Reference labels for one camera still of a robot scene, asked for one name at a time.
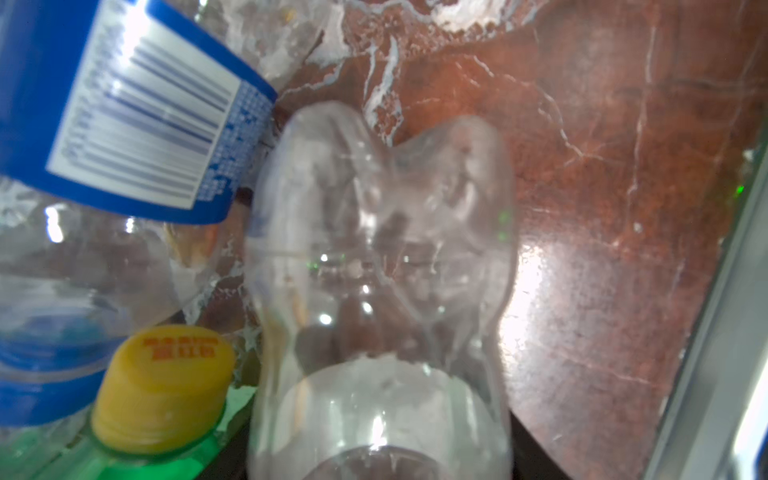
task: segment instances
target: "brown marble surface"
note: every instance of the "brown marble surface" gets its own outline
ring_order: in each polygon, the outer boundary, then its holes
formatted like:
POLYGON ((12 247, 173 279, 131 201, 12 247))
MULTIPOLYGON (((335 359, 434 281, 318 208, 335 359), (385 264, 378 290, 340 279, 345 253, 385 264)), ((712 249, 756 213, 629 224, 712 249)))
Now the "brown marble surface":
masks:
MULTIPOLYGON (((343 101, 390 144, 460 114, 504 135, 521 222, 500 332, 509 404, 575 480, 635 480, 647 462, 750 174, 766 14, 762 0, 355 0, 280 99, 283 114, 343 101)), ((246 214, 227 222, 230 257, 246 214)), ((200 322, 239 334, 258 327, 231 261, 200 322)))

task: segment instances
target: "plastic bottle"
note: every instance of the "plastic bottle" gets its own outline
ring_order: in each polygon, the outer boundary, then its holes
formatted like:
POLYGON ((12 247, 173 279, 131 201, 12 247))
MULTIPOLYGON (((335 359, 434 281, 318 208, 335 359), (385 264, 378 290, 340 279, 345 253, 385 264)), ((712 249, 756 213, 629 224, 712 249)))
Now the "plastic bottle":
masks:
MULTIPOLYGON (((329 1, 173 5, 0 5, 0 362, 16 349, 64 349, 76 359, 94 345, 111 352, 209 280, 218 223, 276 89, 315 45, 329 1), (46 328, 27 313, 70 303, 81 314, 49 310, 46 328), (127 321, 99 323, 102 311, 127 321), (94 345, 70 348, 83 333, 94 345)), ((26 362, 20 371, 38 369, 26 362)), ((77 380, 53 370, 35 385, 77 380)), ((16 372, 8 381, 38 380, 16 372)), ((46 442, 50 425, 32 427, 9 425, 46 442)), ((54 451, 65 437, 33 446, 54 451)), ((15 438, 4 431, 0 452, 31 455, 8 443, 15 438)), ((11 460, 0 458, 0 472, 11 460)))
POLYGON ((192 480, 220 451, 234 365, 211 330, 142 330, 114 354, 82 438, 36 480, 192 480))
POLYGON ((106 305, 44 300, 0 310, 0 478, 30 478, 78 434, 130 326, 106 305))
POLYGON ((510 478, 513 199, 478 118, 388 151, 341 104, 296 113, 247 239, 265 335, 251 480, 510 478))

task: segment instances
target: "bottle cap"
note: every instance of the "bottle cap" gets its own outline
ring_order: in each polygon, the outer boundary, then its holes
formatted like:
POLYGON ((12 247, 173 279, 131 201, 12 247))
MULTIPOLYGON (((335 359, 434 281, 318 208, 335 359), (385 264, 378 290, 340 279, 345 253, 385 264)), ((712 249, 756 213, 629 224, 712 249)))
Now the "bottle cap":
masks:
POLYGON ((232 347, 211 330, 188 325, 143 330, 115 352, 91 429, 118 452, 161 455, 181 449, 216 425, 234 365, 232 347))

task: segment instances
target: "blue label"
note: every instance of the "blue label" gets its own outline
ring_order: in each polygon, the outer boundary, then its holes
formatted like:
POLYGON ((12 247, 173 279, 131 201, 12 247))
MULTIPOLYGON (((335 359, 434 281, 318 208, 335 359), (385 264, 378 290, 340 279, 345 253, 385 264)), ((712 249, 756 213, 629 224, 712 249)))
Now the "blue label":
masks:
POLYGON ((10 2, 0 23, 0 173, 118 214, 226 217, 277 97, 255 71, 158 0, 10 2))

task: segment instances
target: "crushed plastic bottle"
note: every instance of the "crushed plastic bottle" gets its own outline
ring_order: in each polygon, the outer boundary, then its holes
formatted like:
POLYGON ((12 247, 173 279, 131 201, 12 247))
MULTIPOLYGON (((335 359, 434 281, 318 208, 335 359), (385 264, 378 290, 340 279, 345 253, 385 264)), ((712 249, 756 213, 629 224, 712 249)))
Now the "crushed plastic bottle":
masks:
POLYGON ((341 104, 296 113, 247 240, 265 335, 251 480, 510 478, 513 199, 479 118, 389 151, 341 104))
MULTIPOLYGON (((330 7, 171 3, 0 2, 0 362, 25 357, 11 380, 0 365, 9 402, 41 369, 61 373, 42 397, 78 380, 70 360, 110 355, 209 281, 240 172, 330 7)), ((45 451, 76 431, 38 445, 47 430, 5 420, 45 451)), ((0 474, 32 448, 6 433, 0 474)))

